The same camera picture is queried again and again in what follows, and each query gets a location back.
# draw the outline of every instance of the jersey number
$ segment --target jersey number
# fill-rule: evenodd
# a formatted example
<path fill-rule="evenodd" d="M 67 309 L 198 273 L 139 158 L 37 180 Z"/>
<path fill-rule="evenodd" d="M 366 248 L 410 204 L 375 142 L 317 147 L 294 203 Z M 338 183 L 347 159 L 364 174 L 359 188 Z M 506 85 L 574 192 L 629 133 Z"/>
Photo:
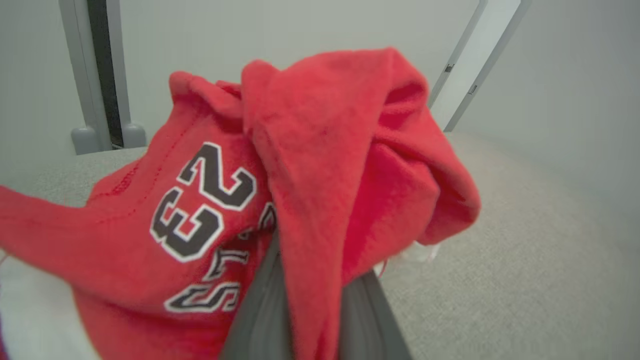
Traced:
<path fill-rule="evenodd" d="M 177 180 L 189 188 L 200 174 L 198 191 L 201 195 L 223 209 L 242 211 L 255 195 L 255 176 L 239 167 L 231 176 L 235 183 L 231 188 L 225 188 L 222 164 L 220 146 L 205 142 Z M 180 209 L 179 199 L 183 191 L 181 186 L 174 186 L 164 195 L 154 214 L 150 232 L 171 256 L 185 263 L 201 258 L 220 236 L 225 223 L 222 214 L 207 204 L 202 204 L 191 215 Z M 171 215 L 165 220 L 164 214 L 169 210 L 172 210 Z M 186 221 L 193 224 L 188 233 L 180 230 Z"/>

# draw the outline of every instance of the red fabric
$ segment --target red fabric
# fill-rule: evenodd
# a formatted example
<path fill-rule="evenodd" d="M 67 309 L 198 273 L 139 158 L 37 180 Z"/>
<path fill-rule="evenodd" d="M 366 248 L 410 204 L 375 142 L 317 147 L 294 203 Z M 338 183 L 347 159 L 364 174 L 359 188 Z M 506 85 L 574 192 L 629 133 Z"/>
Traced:
<path fill-rule="evenodd" d="M 284 71 L 255 61 L 241 85 L 177 72 L 170 88 L 173 111 L 146 155 L 98 182 L 85 207 L 0 189 L 0 247 L 74 286 L 104 359 L 215 358 L 237 301 L 227 294 L 215 311 L 190 313 L 165 303 L 189 286 L 223 283 L 238 283 L 241 300 L 270 241 L 271 201 L 299 360 L 335 358 L 345 284 L 414 240 L 462 231 L 479 212 L 469 174 L 425 107 L 425 79 L 394 49 L 320 54 Z M 207 142 L 222 152 L 227 195 L 249 181 L 241 168 L 255 177 L 243 206 L 221 206 L 222 190 L 203 193 L 217 174 L 201 176 L 211 157 L 187 166 L 212 149 Z M 189 169 L 192 182 L 181 181 Z M 154 220 L 175 188 L 177 205 Z M 204 205 L 224 228 L 200 257 L 172 255 L 154 226 Z M 177 229 L 195 231 L 188 223 Z M 248 260 L 228 261 L 205 281 L 216 249 Z"/>

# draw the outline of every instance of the red garment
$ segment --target red garment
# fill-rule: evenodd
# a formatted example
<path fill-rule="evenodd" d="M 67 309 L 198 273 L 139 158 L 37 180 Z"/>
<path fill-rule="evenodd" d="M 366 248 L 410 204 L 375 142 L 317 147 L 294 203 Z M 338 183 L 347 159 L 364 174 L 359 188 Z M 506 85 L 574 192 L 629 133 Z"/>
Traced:
<path fill-rule="evenodd" d="M 396 50 L 313 56 L 242 84 L 174 73 L 146 155 L 83 208 L 0 188 L 0 247 L 67 280 L 103 359 L 214 359 L 278 212 L 294 349 L 334 359 L 341 288 L 468 227 L 476 188 Z"/>

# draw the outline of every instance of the dark gap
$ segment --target dark gap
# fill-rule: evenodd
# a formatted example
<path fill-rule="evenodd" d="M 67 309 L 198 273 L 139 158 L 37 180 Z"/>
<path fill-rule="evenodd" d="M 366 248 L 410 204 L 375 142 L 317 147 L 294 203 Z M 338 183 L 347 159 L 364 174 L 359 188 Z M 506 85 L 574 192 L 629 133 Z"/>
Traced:
<path fill-rule="evenodd" d="M 118 111 L 118 97 L 116 83 L 113 77 L 113 60 L 111 58 L 111 42 L 109 41 L 109 22 L 107 20 L 106 0 L 87 0 L 89 7 L 89 21 L 93 37 L 95 61 L 98 65 L 100 89 L 111 143 L 115 149 L 123 147 L 122 128 L 120 128 L 120 112 Z"/>

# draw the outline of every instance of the red cloth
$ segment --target red cloth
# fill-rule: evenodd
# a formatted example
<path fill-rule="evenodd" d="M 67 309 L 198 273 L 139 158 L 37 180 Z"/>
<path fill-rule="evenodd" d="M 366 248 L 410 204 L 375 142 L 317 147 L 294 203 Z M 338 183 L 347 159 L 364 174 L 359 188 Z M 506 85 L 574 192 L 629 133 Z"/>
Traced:
<path fill-rule="evenodd" d="M 271 201 L 299 360 L 335 358 L 345 284 L 477 217 L 426 81 L 394 49 L 255 61 L 241 85 L 177 72 L 170 88 L 146 155 L 85 207 L 0 188 L 0 247 L 73 285 L 104 359 L 215 358 L 268 247 Z"/>

